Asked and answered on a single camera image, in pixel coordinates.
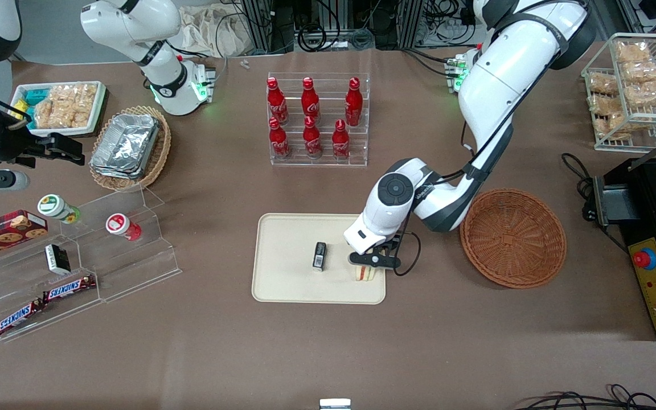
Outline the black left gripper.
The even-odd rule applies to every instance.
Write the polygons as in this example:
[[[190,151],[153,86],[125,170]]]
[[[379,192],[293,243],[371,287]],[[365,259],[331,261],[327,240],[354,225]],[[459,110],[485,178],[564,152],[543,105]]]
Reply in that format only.
[[[383,256],[390,256],[396,248],[399,247],[403,241],[402,233],[395,233],[390,239],[385,240],[382,243],[374,244],[372,247],[365,251],[365,255],[379,254]]]

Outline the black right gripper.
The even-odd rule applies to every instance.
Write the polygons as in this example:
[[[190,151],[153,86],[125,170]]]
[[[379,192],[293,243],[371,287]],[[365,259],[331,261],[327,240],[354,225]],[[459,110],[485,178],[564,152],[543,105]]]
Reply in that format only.
[[[31,134],[28,128],[0,128],[0,163],[15,163],[20,157],[63,160],[78,166],[85,162],[83,145],[78,140],[60,133],[50,133],[45,140]]]

